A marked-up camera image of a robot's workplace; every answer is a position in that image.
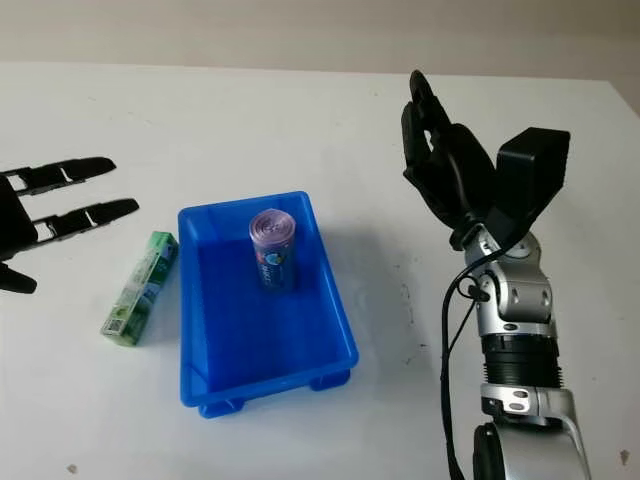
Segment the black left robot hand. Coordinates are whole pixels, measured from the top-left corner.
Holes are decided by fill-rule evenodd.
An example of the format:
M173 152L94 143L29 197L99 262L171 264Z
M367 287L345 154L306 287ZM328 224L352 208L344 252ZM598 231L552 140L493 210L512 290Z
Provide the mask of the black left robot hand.
M116 169L107 157L85 157L54 162L39 167L21 167L1 173L1 289L32 294L37 281L11 269L7 261L16 254L63 241L132 214L139 209L133 198L96 203L64 215L49 215L33 220L22 205L25 195L46 192L84 183Z

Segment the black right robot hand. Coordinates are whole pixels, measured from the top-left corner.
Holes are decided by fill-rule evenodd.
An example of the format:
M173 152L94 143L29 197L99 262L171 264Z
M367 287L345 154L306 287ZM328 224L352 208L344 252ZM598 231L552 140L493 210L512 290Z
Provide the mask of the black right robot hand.
M422 72L411 73L409 89L401 115L403 176L452 230L449 243L461 251L491 207L495 169L471 130L450 121Z

